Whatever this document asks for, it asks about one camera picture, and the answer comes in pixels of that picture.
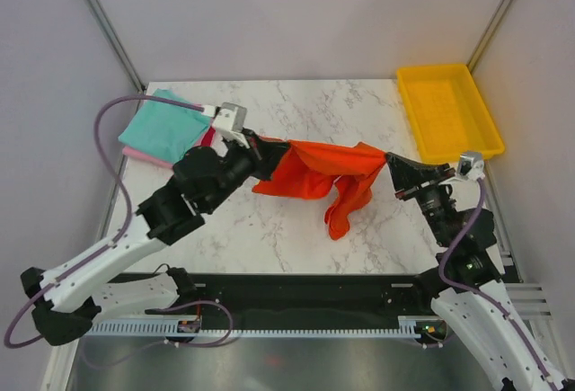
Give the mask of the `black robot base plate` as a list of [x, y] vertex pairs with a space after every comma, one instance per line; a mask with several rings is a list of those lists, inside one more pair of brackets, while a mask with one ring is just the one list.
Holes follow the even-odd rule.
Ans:
[[447, 288], [436, 270], [399, 275], [192, 274], [176, 278], [172, 302], [203, 302], [201, 321], [248, 325], [390, 325], [400, 315], [429, 316]]

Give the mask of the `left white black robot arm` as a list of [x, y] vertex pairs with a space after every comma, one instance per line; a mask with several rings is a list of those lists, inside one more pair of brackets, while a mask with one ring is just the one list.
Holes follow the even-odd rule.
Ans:
[[21, 281], [34, 305], [31, 315], [40, 337], [59, 346], [81, 338], [108, 317], [190, 312], [198, 293], [183, 268], [124, 283], [115, 278], [203, 226], [204, 215], [213, 213], [248, 178], [270, 180], [290, 149], [286, 141], [264, 139], [249, 129], [243, 138], [226, 140], [224, 156], [211, 147], [191, 148], [173, 166], [165, 186], [140, 203], [116, 235], [55, 269], [24, 271]]

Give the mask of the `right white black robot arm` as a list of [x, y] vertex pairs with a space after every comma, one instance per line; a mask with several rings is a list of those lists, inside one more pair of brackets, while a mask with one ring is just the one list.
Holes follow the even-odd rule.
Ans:
[[484, 208], [484, 161], [461, 154], [458, 165], [423, 164], [386, 156], [395, 196], [416, 200], [437, 244], [444, 248], [433, 282], [411, 291], [421, 313], [438, 315], [471, 352], [496, 390], [572, 390], [513, 306], [487, 250], [496, 243], [493, 213]]

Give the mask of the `orange t-shirt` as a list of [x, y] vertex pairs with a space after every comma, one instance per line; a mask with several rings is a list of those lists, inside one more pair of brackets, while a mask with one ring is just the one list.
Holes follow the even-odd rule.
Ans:
[[337, 197], [324, 213], [324, 224], [329, 237], [337, 241], [350, 230], [349, 215], [372, 200], [372, 185], [386, 160], [386, 152], [363, 142], [343, 147], [290, 141], [271, 179], [258, 182], [252, 192], [319, 200], [336, 189]]

